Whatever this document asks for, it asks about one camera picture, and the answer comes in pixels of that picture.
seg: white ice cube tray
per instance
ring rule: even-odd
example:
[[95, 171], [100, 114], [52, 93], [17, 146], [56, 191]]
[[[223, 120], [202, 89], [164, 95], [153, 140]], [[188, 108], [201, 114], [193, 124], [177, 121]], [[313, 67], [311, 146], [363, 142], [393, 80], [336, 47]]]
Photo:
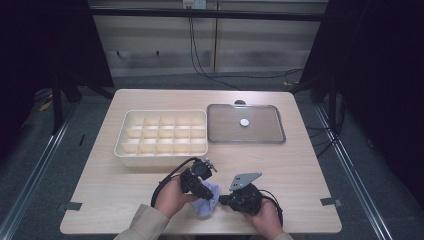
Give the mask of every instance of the white ice cube tray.
[[206, 121], [205, 111], [129, 111], [115, 155], [128, 167], [178, 166], [206, 154]]

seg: gray baking tray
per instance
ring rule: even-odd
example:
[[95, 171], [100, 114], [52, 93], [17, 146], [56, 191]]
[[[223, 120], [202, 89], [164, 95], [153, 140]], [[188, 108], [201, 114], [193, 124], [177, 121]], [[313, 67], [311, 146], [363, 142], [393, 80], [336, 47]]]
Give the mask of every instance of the gray baking tray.
[[278, 109], [272, 105], [211, 104], [207, 107], [208, 139], [214, 143], [283, 143]]

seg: human hand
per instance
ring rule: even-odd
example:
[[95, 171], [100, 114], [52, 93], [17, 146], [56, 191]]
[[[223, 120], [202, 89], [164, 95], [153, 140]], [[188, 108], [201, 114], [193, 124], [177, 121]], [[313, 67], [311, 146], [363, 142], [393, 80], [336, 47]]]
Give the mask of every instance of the human hand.
[[155, 209], [171, 218], [179, 212], [184, 204], [197, 200], [193, 194], [184, 194], [181, 191], [180, 177], [173, 177], [159, 192], [156, 199]]
[[274, 239], [283, 229], [278, 219], [277, 209], [274, 203], [268, 199], [262, 199], [261, 210], [256, 215], [242, 213], [266, 239]]

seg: black tape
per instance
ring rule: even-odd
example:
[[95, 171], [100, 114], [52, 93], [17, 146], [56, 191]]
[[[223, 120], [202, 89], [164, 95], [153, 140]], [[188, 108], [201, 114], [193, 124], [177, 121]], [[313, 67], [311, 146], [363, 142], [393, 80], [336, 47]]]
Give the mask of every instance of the black tape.
[[76, 202], [62, 203], [57, 207], [56, 211], [58, 212], [66, 212], [66, 210], [79, 211], [81, 209], [81, 206], [82, 206], [82, 203], [76, 203]]

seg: table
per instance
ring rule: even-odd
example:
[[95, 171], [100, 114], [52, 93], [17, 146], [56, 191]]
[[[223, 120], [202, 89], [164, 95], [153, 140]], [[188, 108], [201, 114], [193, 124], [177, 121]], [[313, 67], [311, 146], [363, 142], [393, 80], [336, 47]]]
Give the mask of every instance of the table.
[[[115, 234], [128, 228], [141, 203], [171, 168], [128, 168], [114, 155], [120, 128], [129, 110], [206, 110], [209, 104], [267, 104], [278, 108], [286, 135], [283, 144], [213, 144], [207, 157], [219, 169], [208, 181], [229, 194], [238, 173], [262, 172], [254, 181], [272, 192], [284, 211], [289, 233], [335, 233], [341, 222], [334, 205], [320, 199], [330, 193], [309, 140], [295, 99], [290, 93], [204, 90], [118, 90], [71, 202], [79, 211], [67, 210], [60, 229], [65, 234]], [[187, 204], [170, 221], [164, 234], [255, 234], [238, 212], [217, 205], [212, 217], [199, 219]]]

